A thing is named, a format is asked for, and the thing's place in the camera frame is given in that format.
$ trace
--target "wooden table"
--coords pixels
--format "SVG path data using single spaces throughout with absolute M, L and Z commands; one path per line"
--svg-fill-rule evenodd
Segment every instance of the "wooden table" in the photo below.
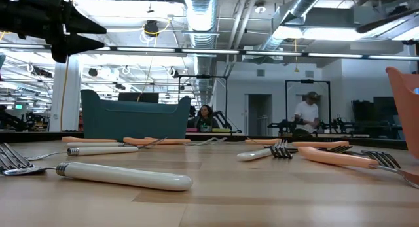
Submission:
M 12 145 L 23 155 L 64 151 L 61 142 Z M 419 190 L 395 174 L 318 164 L 301 158 L 237 162 L 258 145 L 158 145 L 138 153 L 64 160 L 187 174 L 187 192 L 165 192 L 60 177 L 54 171 L 0 176 L 1 227 L 115 226 L 419 226 Z M 354 150 L 371 149 L 355 147 Z M 403 150 L 386 150 L 406 170 L 419 161 Z

